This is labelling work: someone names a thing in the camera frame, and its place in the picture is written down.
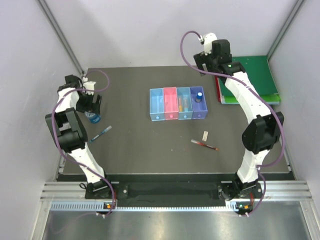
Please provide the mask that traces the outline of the red folder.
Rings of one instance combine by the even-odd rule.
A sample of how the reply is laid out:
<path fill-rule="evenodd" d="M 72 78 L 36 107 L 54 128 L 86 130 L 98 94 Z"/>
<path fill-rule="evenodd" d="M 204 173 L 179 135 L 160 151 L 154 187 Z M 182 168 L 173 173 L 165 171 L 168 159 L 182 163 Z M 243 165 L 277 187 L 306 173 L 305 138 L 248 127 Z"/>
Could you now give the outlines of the red folder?
<path fill-rule="evenodd" d="M 217 99 L 219 103 L 222 103 L 221 100 L 221 87 L 220 87 L 220 81 L 218 77 L 215 77 L 215 85 L 216 85 L 216 92 L 217 92 Z"/>

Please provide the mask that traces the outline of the dark green binder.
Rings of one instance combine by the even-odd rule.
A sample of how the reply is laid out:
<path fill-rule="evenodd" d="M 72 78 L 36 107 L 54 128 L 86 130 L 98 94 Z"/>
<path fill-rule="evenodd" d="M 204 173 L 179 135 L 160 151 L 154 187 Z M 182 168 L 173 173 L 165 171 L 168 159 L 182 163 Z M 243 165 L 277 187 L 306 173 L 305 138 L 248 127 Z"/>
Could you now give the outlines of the dark green binder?
<path fill-rule="evenodd" d="M 279 94 L 272 77 L 267 56 L 234 56 L 234 62 L 240 62 L 248 75 L 251 84 L 260 96 Z M 219 79 L 221 96 L 234 96 Z"/>

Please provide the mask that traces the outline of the blue cap bottle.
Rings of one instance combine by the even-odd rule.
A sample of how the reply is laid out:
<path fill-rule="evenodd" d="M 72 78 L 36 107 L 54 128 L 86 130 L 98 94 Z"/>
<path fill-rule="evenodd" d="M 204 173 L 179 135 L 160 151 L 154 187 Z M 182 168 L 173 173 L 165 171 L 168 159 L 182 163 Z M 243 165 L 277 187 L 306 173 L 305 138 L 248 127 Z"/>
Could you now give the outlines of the blue cap bottle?
<path fill-rule="evenodd" d="M 195 96 L 195 102 L 200 103 L 202 99 L 203 99 L 203 93 L 199 91 Z"/>

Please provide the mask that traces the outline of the blue grey eraser stick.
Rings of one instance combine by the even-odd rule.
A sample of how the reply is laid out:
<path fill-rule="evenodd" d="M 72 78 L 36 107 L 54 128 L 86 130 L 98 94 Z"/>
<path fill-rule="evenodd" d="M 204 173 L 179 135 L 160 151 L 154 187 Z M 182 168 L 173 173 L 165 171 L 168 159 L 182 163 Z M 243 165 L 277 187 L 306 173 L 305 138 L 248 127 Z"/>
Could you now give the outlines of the blue grey eraser stick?
<path fill-rule="evenodd" d="M 183 106 L 184 106 L 184 111 L 188 112 L 189 111 L 189 99 L 187 96 L 183 97 Z"/>

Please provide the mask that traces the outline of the purple plastic tray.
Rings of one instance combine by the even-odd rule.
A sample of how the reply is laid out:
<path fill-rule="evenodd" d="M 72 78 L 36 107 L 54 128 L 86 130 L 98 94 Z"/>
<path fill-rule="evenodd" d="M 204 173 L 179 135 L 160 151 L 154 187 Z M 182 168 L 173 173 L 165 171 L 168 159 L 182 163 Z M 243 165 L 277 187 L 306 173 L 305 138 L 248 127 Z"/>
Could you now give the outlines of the purple plastic tray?
<path fill-rule="evenodd" d="M 201 102 L 196 102 L 195 97 L 198 92 L 203 93 L 203 98 Z M 208 113 L 206 98 L 204 89 L 202 86 L 191 86 L 190 87 L 190 95 L 191 95 L 191 101 L 192 101 L 192 119 L 205 119 Z"/>

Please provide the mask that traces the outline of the light blue tray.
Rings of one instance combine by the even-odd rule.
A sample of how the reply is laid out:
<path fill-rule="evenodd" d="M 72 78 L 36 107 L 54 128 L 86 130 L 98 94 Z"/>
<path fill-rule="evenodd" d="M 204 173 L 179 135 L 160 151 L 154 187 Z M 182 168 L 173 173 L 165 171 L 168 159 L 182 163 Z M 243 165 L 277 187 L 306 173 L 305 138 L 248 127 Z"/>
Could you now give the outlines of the light blue tray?
<path fill-rule="evenodd" d="M 193 107 L 192 107 L 190 87 L 178 87 L 176 91 L 177 91 L 177 100 L 178 100 L 178 97 L 181 97 L 182 106 L 183 106 L 182 112 L 179 112 L 179 109 L 178 109 L 178 119 L 191 120 L 193 115 Z M 189 111 L 184 111 L 184 97 L 188 97 Z"/>
<path fill-rule="evenodd" d="M 152 88 L 149 90 L 149 115 L 153 122 L 165 120 L 163 88 Z"/>

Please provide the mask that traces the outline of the pink plastic tray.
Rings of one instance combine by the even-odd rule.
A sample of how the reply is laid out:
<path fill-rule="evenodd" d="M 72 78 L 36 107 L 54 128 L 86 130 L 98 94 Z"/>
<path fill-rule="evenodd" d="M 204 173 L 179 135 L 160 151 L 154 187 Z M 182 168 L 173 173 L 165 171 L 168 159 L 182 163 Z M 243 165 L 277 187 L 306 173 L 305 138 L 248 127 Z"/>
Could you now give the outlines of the pink plastic tray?
<path fill-rule="evenodd" d="M 164 118 L 177 120 L 179 117 L 178 95 L 176 87 L 164 87 Z"/>

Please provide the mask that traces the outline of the light green folder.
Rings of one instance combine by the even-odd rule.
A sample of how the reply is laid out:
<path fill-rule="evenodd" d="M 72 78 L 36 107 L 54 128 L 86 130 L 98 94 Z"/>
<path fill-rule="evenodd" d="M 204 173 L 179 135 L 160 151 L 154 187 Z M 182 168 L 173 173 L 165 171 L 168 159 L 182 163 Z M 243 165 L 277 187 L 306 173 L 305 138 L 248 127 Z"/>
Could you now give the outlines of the light green folder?
<path fill-rule="evenodd" d="M 261 98 L 265 100 L 269 105 L 279 105 L 281 103 L 281 97 L 279 94 L 262 95 Z M 218 101 L 223 105 L 238 105 L 239 102 L 234 96 L 221 95 Z"/>

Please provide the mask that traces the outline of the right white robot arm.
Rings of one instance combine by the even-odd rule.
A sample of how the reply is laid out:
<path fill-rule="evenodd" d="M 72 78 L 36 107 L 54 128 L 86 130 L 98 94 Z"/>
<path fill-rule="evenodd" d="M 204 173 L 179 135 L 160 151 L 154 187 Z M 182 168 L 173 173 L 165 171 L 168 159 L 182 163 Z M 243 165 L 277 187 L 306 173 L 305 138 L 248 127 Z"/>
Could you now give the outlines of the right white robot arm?
<path fill-rule="evenodd" d="M 248 126 L 241 136 L 245 147 L 242 163 L 232 184 L 219 189 L 225 200 L 245 198 L 257 185 L 265 157 L 282 137 L 284 115 L 272 110 L 259 96 L 245 67 L 233 61 L 228 40 L 208 34 L 199 41 L 204 50 L 193 56 L 197 68 L 201 74 L 213 73 L 219 77 L 247 118 Z"/>

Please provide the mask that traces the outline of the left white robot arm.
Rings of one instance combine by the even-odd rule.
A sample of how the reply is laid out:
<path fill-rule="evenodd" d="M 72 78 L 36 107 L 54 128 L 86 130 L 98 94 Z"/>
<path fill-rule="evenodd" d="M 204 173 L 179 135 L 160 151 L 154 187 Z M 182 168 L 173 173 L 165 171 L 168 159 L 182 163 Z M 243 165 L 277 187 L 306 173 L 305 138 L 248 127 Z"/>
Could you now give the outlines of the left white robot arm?
<path fill-rule="evenodd" d="M 78 112 L 99 116 L 101 95 L 94 100 L 95 82 L 86 77 L 67 75 L 65 84 L 57 90 L 58 102 L 52 113 L 45 116 L 45 121 L 55 145 L 70 160 L 78 164 L 85 174 L 87 184 L 80 184 L 85 189 L 86 199 L 113 199 L 114 187 L 107 182 L 104 169 L 97 163 L 88 146 L 88 135 Z"/>

